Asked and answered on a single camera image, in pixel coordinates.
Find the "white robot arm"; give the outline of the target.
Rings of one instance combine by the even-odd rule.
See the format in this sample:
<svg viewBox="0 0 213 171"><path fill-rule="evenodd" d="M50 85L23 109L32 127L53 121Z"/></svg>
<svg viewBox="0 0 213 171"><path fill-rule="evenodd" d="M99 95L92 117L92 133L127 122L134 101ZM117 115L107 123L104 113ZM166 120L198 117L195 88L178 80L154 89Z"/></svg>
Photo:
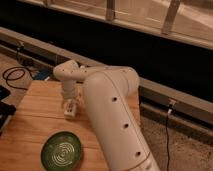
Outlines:
<svg viewBox="0 0 213 171"><path fill-rule="evenodd" d="M69 60L54 67L53 74L65 99L76 97L75 84L82 83L85 109L111 171L160 171L127 103L139 87L133 68L81 68Z"/></svg>

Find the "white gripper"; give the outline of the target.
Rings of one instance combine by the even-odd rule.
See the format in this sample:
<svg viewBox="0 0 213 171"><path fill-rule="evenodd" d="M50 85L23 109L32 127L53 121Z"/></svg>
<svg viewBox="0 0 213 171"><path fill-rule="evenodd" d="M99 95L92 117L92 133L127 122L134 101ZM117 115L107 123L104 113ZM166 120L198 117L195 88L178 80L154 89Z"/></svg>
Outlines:
<svg viewBox="0 0 213 171"><path fill-rule="evenodd" d="M72 99L78 96L77 85L75 81L67 80L62 82L62 96L65 100L65 107L72 104Z"/></svg>

